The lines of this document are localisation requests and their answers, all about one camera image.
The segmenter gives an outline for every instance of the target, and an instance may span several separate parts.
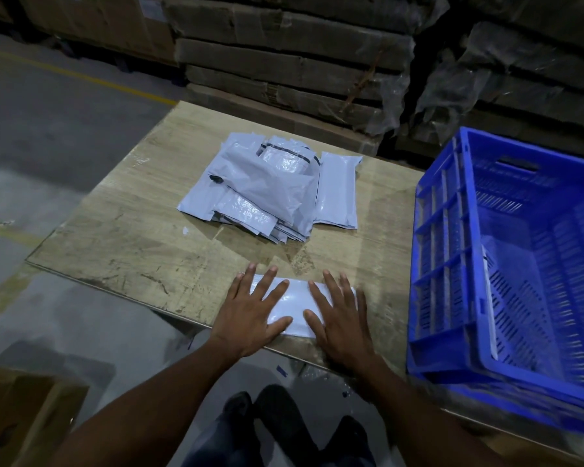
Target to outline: person's left hand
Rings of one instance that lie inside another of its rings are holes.
[[[277,267],[268,269],[253,293],[249,294],[255,267],[250,263],[244,274],[236,275],[210,334],[211,340],[222,343],[237,359],[256,353],[292,323],[291,316],[282,317],[272,324],[266,323],[273,306],[288,290],[289,281],[281,282],[263,300],[277,275]]]

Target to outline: gray floor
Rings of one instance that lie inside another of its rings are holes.
[[[172,100],[181,99],[183,89],[1,35],[0,52],[11,55],[0,56],[0,365],[84,380],[91,389],[80,424],[193,351],[208,333],[191,341],[145,307],[23,264],[32,248],[171,108],[57,73],[52,66]],[[319,447],[341,417],[351,414],[365,426],[378,465],[404,465],[388,447],[375,408],[343,379],[268,351],[242,360],[218,381],[170,465],[179,465],[229,396],[246,390],[255,397],[271,383],[288,387]],[[257,429],[265,462],[288,465],[259,422]]]

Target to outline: jeans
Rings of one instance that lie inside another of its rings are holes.
[[[192,445],[182,467],[263,467],[260,441],[253,420],[223,413]],[[363,427],[344,416],[327,446],[319,453],[319,467],[375,467]]]

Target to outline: table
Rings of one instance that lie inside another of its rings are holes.
[[[210,109],[180,102],[52,232],[27,261],[142,303],[167,316],[211,326],[234,275],[322,280],[344,271],[366,290],[374,345],[405,376],[415,186],[421,172],[365,157],[358,167],[358,230],[316,225],[306,243],[275,245],[229,225],[176,210],[230,132],[297,138],[314,151],[353,154]],[[281,336],[269,349],[328,368],[311,339]],[[584,459],[584,437],[565,436],[519,416],[424,387],[446,411]]]

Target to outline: crate handle hole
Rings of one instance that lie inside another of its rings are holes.
[[[514,157],[509,156],[500,157],[496,163],[504,165],[505,167],[511,167],[530,173],[538,172],[540,168],[538,164],[534,164],[533,162],[524,161],[523,159],[515,159]]]

